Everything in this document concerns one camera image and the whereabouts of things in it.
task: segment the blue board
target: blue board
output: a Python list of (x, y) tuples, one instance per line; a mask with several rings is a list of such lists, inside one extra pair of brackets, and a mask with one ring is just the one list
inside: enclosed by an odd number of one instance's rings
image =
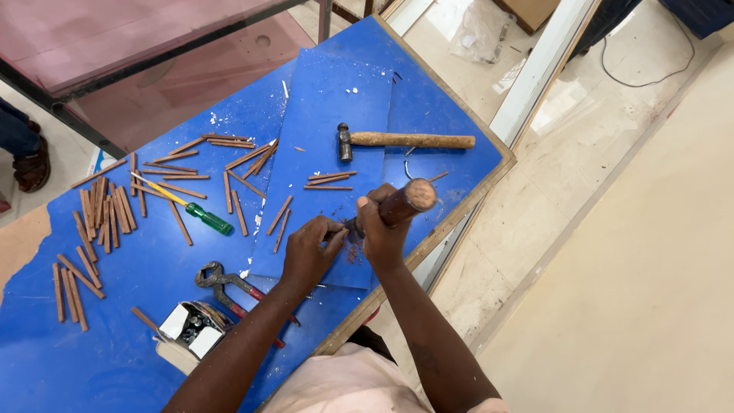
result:
[[(398, 83), (392, 86), (389, 132), (436, 131), (477, 136), (476, 147), (469, 151), (416, 149), (408, 157), (415, 176), (450, 171), (449, 175), (434, 182), (443, 209), (426, 214), (429, 220), (413, 221), (405, 245), (405, 251), (411, 251), (498, 165), (501, 155), (461, 107), (373, 18), (363, 19), (318, 45), (316, 50), (370, 65), (379, 64), (401, 74), (403, 80), (397, 79)], [(199, 133), (213, 131), (253, 136), (257, 137), (258, 144), (278, 136), (285, 109), (281, 81), (290, 84), (295, 65), (290, 62), (278, 68), (147, 144), (137, 152), (139, 162), (164, 156)], [(211, 123), (212, 112), (217, 116), (214, 124)], [(221, 175), (223, 165), (244, 152), (226, 149), (231, 148), (199, 145), (200, 155), (172, 164), (195, 166), (209, 173), (210, 182), (179, 181), (175, 184), (206, 193), (209, 199), (197, 202), (227, 218), (237, 229), (239, 224), (235, 216), (226, 213)], [(389, 148), (385, 156), (384, 180), (398, 187), (407, 180), (402, 170), (404, 150)], [(239, 172), (245, 170), (246, 167), (241, 167)], [(270, 165), (266, 164), (259, 177), (250, 177), (248, 181), (262, 190), (267, 186), (269, 172)], [(117, 183), (129, 182), (124, 167), (107, 176)], [(248, 226), (254, 225), (254, 217), (249, 217), (259, 213), (260, 197), (234, 179), (230, 184), (238, 190), (243, 207), (252, 207), (245, 215)], [(179, 301), (204, 300), (225, 310), (213, 301), (210, 290), (194, 285), (194, 274), (212, 259), (219, 260), (230, 273), (246, 270), (254, 239), (243, 237), (239, 232), (223, 237), (182, 213), (194, 241), (194, 246), (189, 247), (172, 220), (167, 202), (153, 196), (148, 196), (147, 200), (149, 216), (140, 218), (137, 200), (131, 198), (139, 229), (123, 235), (121, 247), (112, 254), (99, 254), (98, 266), (107, 298), (99, 300), (80, 285), (90, 324), (86, 333), (81, 333), (79, 326), (70, 321), (64, 324), (56, 321), (51, 277), (51, 263), (56, 261), (59, 252), (80, 264), (74, 251), (79, 244), (78, 235), (70, 219), (70, 211), (81, 209), (79, 194), (71, 190), (48, 204), (51, 235), (44, 239), (36, 257), (8, 281), (0, 306), (3, 411), (156, 412), (184, 380), (183, 373), (155, 353), (152, 331), (130, 312), (130, 308), (140, 307), (157, 323), (163, 321)], [(142, 238), (150, 239), (139, 244)], [(249, 281), (264, 292), (275, 283), (275, 279), (266, 277), (250, 277)], [(285, 324), (280, 337), (287, 346), (282, 350), (270, 349), (240, 412), (256, 409), (376, 286), (377, 280), (373, 277), (369, 290), (337, 286), (316, 289), (314, 300), (305, 301), (295, 312), (303, 327)], [(256, 304), (237, 289), (226, 290), (245, 309)]]
[[(264, 227), (258, 233), (252, 256), (251, 274), (280, 278), (286, 257), (285, 239), (290, 233), (319, 214), (334, 220), (350, 219), (356, 213), (355, 194), (359, 196), (380, 186), (385, 147), (353, 146), (354, 160), (346, 164), (339, 162), (336, 126), (346, 122), (351, 130), (385, 132), (390, 83), (390, 75), (375, 65), (301, 49), (268, 188)], [(311, 175), (348, 170), (358, 173), (322, 185), (353, 187), (353, 190), (304, 188)], [(266, 231), (290, 195), (293, 196), (288, 204), (291, 215), (283, 241), (274, 253), (280, 224), (270, 235)], [(358, 256), (349, 258), (349, 249), (343, 248), (321, 282), (367, 290), (372, 269), (361, 251), (357, 253)]]

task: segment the person's right hand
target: person's right hand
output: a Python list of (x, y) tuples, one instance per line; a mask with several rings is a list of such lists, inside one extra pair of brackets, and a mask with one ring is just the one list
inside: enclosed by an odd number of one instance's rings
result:
[(388, 227), (377, 211), (378, 205), (395, 191), (392, 185), (382, 184), (357, 199), (357, 220), (365, 233), (362, 250), (375, 271), (389, 271), (403, 265), (403, 244), (412, 220)]

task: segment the green screwdriver handle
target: green screwdriver handle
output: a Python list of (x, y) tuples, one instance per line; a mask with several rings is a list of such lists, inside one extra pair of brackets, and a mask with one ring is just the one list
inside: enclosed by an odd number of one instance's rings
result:
[(196, 218), (201, 219), (206, 225), (216, 229), (220, 234), (227, 235), (232, 231), (232, 224), (217, 217), (211, 212), (205, 211), (204, 208), (194, 204), (193, 202), (189, 202), (189, 204), (186, 205), (186, 212), (188, 212), (189, 215), (193, 215)]

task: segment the ball peen hammer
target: ball peen hammer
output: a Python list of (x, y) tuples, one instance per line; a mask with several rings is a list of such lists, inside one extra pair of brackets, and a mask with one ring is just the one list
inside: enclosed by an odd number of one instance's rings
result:
[[(395, 189), (390, 184), (382, 184), (375, 191), (383, 191), (386, 189), (385, 186), (392, 190)], [(413, 178), (404, 187), (386, 196), (379, 203), (377, 211), (386, 226), (395, 226), (433, 208), (437, 200), (436, 188), (428, 179)], [(365, 233), (362, 230), (362, 224), (357, 221), (357, 217), (345, 222), (344, 226), (349, 230), (346, 238), (351, 243), (364, 239)]]
[(337, 127), (339, 160), (352, 161), (352, 145), (362, 146), (415, 146), (416, 148), (463, 148), (474, 147), (474, 136), (447, 134), (404, 134), (386, 132), (350, 132), (342, 122)]

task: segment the foot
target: foot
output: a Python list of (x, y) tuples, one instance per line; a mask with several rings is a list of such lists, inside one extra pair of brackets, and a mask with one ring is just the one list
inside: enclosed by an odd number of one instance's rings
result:
[(41, 146), (35, 154), (28, 157), (13, 157), (15, 172), (13, 177), (18, 181), (18, 189), (25, 193), (33, 193), (46, 184), (51, 173), (51, 160), (48, 158), (48, 142), (42, 136)]
[(34, 121), (27, 121), (26, 126), (28, 126), (28, 129), (31, 129), (33, 132), (40, 133), (41, 132), (41, 125), (38, 123), (35, 123)]

